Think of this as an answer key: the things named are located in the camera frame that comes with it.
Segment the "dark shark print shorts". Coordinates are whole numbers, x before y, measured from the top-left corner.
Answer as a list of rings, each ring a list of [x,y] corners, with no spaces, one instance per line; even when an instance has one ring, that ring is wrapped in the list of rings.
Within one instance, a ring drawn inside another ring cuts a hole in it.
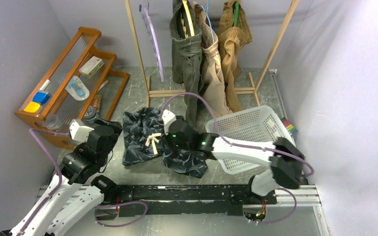
[[[141,108],[124,112],[123,134],[125,153],[122,164],[131,166],[162,158],[165,167],[186,176],[201,178],[208,170],[206,161],[186,150],[172,151],[166,142],[163,122],[158,119],[157,108]]]

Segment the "olive green shorts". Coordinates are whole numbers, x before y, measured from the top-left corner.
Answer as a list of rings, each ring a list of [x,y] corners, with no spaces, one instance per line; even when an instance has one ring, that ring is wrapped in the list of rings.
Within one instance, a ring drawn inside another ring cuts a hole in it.
[[[181,23],[181,17],[186,13],[183,2],[174,0],[172,5],[172,18],[169,23],[172,41],[172,79],[175,83],[184,84],[186,92],[199,95],[204,87],[200,75],[202,31],[196,22],[194,9],[189,4],[188,9],[192,19],[194,36],[190,34],[190,27],[185,26],[188,35],[188,37],[185,37]]]

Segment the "lilac plastic hanger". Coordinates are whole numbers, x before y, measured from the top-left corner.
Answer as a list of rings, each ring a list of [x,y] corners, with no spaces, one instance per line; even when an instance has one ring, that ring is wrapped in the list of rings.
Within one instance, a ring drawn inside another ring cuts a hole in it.
[[[140,4],[139,5],[139,12],[142,16],[144,23],[145,23],[145,27],[147,29],[149,39],[150,39],[150,42],[151,42],[152,47],[153,47],[154,56],[155,56],[155,59],[156,59],[158,70],[159,70],[161,82],[164,83],[165,77],[164,77],[164,70],[163,70],[163,65],[162,65],[162,60],[161,60],[161,55],[160,55],[160,48],[159,48],[159,45],[158,45],[158,39],[157,39],[155,27],[154,27],[154,24],[153,24],[151,16],[150,16],[149,4],[147,4],[146,6],[143,6],[143,5]]]

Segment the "wooden hanger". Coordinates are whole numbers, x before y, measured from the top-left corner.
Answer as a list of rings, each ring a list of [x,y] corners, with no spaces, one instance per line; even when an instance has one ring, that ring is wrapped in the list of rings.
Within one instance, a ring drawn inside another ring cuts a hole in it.
[[[181,0],[183,11],[181,11],[181,24],[182,24],[182,30],[184,33],[184,37],[192,37],[195,36],[195,31],[193,27],[193,22],[189,10],[189,5],[187,0]]]

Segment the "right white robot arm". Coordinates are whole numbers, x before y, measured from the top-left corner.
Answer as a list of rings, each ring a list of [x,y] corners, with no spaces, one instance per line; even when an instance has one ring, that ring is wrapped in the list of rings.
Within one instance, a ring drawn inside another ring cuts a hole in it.
[[[288,139],[252,142],[199,133],[175,115],[162,115],[165,139],[172,151],[188,151],[201,160],[233,159],[266,167],[252,177],[246,190],[250,203],[259,203],[269,192],[283,187],[299,189],[305,157]]]

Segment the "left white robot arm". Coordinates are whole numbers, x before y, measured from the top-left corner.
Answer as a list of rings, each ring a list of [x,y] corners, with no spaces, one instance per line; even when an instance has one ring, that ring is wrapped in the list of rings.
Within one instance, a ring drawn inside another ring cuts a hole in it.
[[[123,131],[117,121],[98,118],[95,124],[89,127],[79,119],[71,122],[69,134],[79,145],[61,164],[51,159],[56,172],[47,189],[28,214],[11,230],[1,231],[1,236],[63,236],[91,209],[115,201],[116,183],[99,175],[74,201],[67,203],[90,177],[107,165],[108,155]]]

